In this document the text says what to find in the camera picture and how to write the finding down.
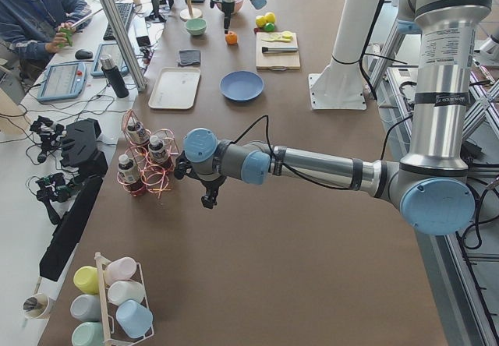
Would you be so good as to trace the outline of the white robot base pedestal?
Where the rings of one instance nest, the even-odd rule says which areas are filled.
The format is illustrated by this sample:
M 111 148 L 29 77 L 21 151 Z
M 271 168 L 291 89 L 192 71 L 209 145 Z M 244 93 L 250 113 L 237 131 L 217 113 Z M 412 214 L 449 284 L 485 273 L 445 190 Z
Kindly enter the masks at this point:
M 309 74 L 310 100 L 316 110 L 364 110 L 359 71 L 377 0 L 345 0 L 331 61 L 321 73 Z

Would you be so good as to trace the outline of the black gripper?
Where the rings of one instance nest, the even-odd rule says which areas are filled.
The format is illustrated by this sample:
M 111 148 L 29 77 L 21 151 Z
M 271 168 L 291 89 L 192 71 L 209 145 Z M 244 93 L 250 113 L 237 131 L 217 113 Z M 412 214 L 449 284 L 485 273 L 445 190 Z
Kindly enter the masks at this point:
M 226 180 L 225 175 L 212 174 L 212 175 L 199 175 L 200 182 L 205 187 L 205 195 L 201 197 L 201 202 L 205 208 L 212 209 L 217 205 L 217 197 L 219 188 Z
M 235 8 L 235 0 L 211 0 L 211 7 L 214 7 L 216 4 L 221 5 L 221 11 L 224 13 L 224 33 L 228 34 L 230 27 L 230 19 L 231 15 L 234 12 Z

